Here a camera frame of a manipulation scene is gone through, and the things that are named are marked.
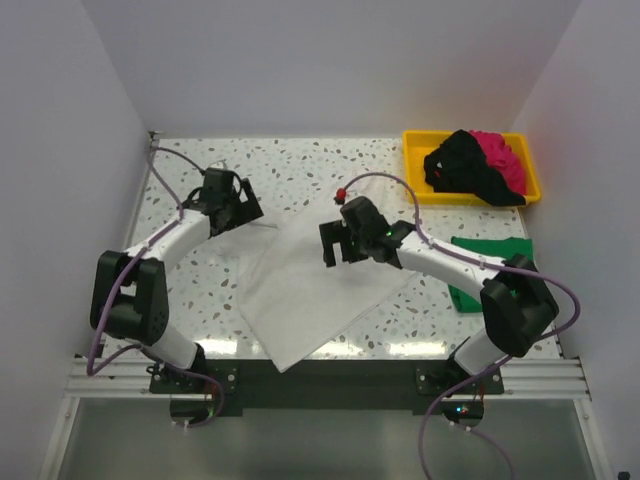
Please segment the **white t shirt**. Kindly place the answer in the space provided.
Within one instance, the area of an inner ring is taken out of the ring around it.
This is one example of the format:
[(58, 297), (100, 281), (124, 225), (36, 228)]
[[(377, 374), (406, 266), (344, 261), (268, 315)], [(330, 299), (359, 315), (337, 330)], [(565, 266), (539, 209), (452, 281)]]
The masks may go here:
[(322, 187), (296, 213), (268, 207), (262, 218), (215, 240), (214, 250), (237, 261), (234, 299), (246, 325), (242, 352), (262, 354), (280, 372), (313, 354), (397, 293), (412, 278), (371, 259), (328, 267), (319, 227), (339, 219)]

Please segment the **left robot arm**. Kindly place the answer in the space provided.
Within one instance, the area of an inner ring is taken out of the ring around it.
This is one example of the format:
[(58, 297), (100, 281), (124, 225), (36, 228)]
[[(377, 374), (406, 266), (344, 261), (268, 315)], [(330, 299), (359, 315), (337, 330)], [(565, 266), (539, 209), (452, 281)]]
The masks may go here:
[(180, 393), (220, 392), (207, 370), (203, 347), (170, 322), (167, 275), (191, 251), (212, 238), (261, 218), (249, 179), (207, 168), (203, 183), (167, 224), (121, 252), (98, 259), (90, 324), (98, 344), (107, 335), (150, 358), (156, 386)]

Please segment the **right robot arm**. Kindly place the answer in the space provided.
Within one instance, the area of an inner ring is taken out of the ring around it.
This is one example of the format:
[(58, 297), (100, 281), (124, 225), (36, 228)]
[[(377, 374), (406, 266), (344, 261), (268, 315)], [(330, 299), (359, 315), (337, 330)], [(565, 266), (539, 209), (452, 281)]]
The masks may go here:
[(407, 221), (389, 223), (367, 197), (349, 201), (340, 214), (340, 219), (319, 227), (327, 267), (371, 259), (431, 276), (464, 291), (482, 307), (483, 327), (437, 370), (417, 373), (422, 392), (469, 392), (486, 368), (506, 356), (524, 357), (559, 314), (527, 256), (484, 257), (422, 234)]

